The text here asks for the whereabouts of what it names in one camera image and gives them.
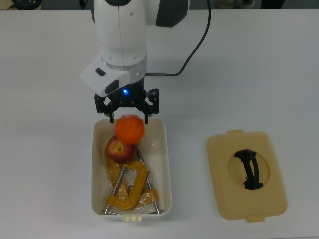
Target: apple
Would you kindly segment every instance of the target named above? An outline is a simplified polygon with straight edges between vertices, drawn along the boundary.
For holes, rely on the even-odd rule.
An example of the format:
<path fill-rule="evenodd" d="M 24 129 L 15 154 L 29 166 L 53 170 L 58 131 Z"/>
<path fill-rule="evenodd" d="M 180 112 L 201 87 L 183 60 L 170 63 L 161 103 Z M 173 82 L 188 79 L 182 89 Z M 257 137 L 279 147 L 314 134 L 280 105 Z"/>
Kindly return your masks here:
<path fill-rule="evenodd" d="M 136 144 L 127 145 L 122 143 L 116 135 L 113 136 L 106 145 L 106 153 L 111 160 L 118 164 L 127 163 L 136 154 Z"/>

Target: orange ball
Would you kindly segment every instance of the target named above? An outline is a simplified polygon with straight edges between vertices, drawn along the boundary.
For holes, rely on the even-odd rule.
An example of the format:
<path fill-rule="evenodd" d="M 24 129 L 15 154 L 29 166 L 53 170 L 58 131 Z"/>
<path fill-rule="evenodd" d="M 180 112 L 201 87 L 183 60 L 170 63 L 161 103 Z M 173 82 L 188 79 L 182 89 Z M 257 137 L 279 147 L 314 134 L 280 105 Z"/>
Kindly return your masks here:
<path fill-rule="evenodd" d="M 144 136 L 144 123 L 137 115 L 124 115 L 115 124 L 115 135 L 124 144 L 137 144 Z"/>

